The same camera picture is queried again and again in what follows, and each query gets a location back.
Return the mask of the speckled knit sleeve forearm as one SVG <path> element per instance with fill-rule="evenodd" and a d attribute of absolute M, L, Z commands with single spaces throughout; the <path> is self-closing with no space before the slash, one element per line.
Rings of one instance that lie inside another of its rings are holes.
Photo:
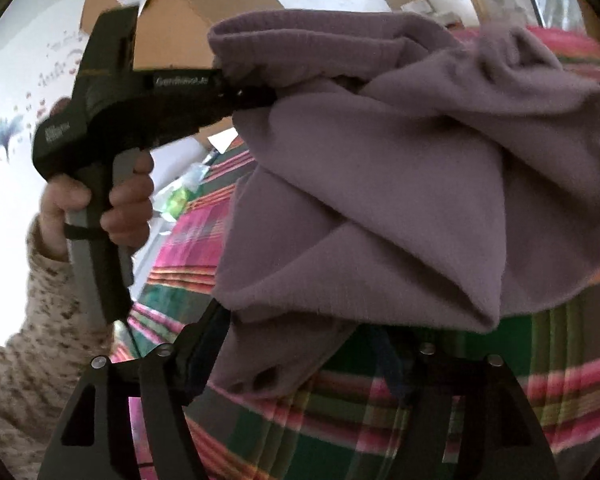
<path fill-rule="evenodd" d="M 76 296 L 72 267 L 40 252 L 27 235 L 26 319 L 0 346 L 0 460 L 12 478 L 34 479 L 57 419 L 93 356 L 110 353 L 114 328 L 95 330 Z"/>

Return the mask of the person's left hand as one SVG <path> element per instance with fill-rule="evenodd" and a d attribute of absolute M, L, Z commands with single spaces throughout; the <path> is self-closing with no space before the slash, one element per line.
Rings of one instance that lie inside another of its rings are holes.
<path fill-rule="evenodd" d="M 152 217 L 150 196 L 154 192 L 150 173 L 154 160 L 148 152 L 140 152 L 132 174 L 115 186 L 109 194 L 111 208 L 100 218 L 100 226 L 110 240 L 133 252 L 142 248 L 149 237 Z M 61 174 L 46 184 L 38 213 L 38 251 L 55 261 L 69 259 L 65 237 L 68 212 L 84 209 L 91 200 L 91 191 L 82 183 Z"/>

